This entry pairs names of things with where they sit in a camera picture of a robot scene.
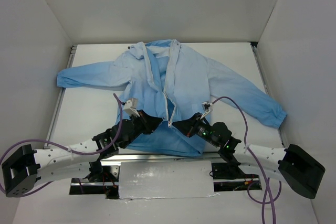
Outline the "light blue zip jacket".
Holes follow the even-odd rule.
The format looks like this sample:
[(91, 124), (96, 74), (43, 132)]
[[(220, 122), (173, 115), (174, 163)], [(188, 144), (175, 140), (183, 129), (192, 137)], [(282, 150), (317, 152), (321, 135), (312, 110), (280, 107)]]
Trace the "light blue zip jacket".
[(173, 123), (202, 111), (211, 97), (227, 97), (261, 124), (278, 128), (285, 110), (252, 82), (224, 64), (207, 58), (177, 40), (139, 42), (115, 61), (71, 67), (57, 74), (62, 88), (123, 86), (121, 101), (135, 98), (138, 109), (163, 121), (149, 135), (140, 135), (129, 149), (177, 156), (200, 156), (205, 141), (186, 137)]

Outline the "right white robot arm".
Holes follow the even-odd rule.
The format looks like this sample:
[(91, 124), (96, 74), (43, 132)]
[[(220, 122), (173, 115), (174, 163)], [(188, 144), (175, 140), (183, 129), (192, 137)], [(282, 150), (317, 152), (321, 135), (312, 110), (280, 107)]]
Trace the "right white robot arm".
[(173, 126), (184, 136), (197, 136), (218, 147), (218, 155), (228, 163), (233, 177), (256, 174), (285, 182), (302, 197), (314, 199), (325, 174), (325, 167), (300, 146), (270, 148), (246, 144), (232, 136), (225, 123), (210, 125), (200, 113), (190, 119), (177, 121)]

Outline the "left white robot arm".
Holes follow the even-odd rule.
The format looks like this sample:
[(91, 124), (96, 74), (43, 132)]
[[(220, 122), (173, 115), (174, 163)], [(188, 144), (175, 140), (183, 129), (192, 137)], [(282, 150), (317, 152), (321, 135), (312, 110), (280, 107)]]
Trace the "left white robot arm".
[(112, 128), (93, 138), (70, 146), (52, 143), (50, 149), (33, 149), (31, 141), (17, 143), (17, 150), (1, 158), (6, 197), (23, 197), (39, 184), (64, 178), (84, 177), (98, 181), (103, 175), (100, 161), (118, 154), (141, 134), (151, 134), (162, 118), (147, 115), (143, 110), (129, 119), (122, 119)]

